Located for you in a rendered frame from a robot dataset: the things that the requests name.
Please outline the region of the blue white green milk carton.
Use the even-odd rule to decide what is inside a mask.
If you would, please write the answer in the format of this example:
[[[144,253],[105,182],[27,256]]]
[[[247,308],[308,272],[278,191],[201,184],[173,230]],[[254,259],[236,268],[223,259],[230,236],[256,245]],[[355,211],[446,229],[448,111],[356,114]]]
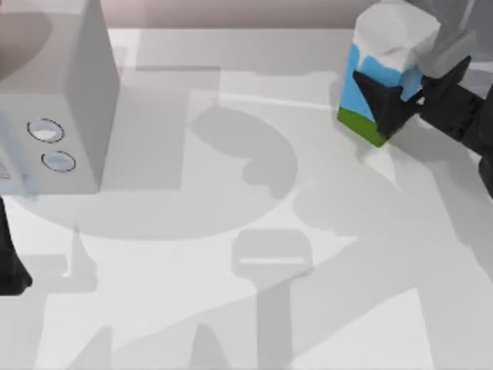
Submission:
[[[405,0],[381,0],[358,17],[337,111],[339,122],[375,147],[386,139],[353,78],[359,71],[386,87],[399,86],[403,73],[421,73],[418,57],[429,52],[441,23]]]

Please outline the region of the pale microwave oven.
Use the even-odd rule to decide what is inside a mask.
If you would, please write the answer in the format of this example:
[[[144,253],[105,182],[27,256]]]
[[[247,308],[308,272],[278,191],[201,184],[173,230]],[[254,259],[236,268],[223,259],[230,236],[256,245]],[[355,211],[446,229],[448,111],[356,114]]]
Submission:
[[[119,96],[101,0],[0,0],[0,196],[98,192]],[[29,121],[51,119],[65,137],[42,143]],[[44,153],[75,158],[67,173]]]

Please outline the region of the round microwave knob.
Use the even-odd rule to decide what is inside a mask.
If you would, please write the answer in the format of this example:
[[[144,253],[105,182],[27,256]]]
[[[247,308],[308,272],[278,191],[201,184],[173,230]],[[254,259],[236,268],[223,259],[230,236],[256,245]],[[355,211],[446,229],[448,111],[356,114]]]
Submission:
[[[65,137],[65,131],[56,121],[46,118],[27,122],[26,128],[32,138],[42,143],[57,143]]]
[[[58,173],[67,173],[76,167],[75,158],[63,151],[44,153],[41,161],[48,169]]]

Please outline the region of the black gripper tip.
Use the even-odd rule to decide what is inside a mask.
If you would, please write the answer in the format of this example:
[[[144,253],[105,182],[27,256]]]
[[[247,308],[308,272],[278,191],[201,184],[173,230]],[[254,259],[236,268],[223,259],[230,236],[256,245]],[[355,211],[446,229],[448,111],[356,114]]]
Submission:
[[[12,242],[5,202],[0,197],[0,297],[19,296],[32,286],[33,279]]]

